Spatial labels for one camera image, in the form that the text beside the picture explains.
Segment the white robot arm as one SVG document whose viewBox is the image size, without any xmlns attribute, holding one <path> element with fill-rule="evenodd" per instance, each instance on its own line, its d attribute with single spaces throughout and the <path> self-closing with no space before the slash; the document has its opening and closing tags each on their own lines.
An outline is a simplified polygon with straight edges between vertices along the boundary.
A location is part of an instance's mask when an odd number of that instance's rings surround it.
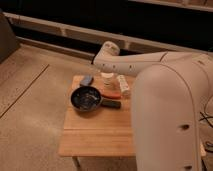
<svg viewBox="0 0 213 171">
<path fill-rule="evenodd" d="M 130 75 L 138 171 L 202 171 L 199 117 L 213 109 L 213 57 L 198 52 L 120 54 L 105 42 L 93 59 L 103 72 Z"/>
</svg>

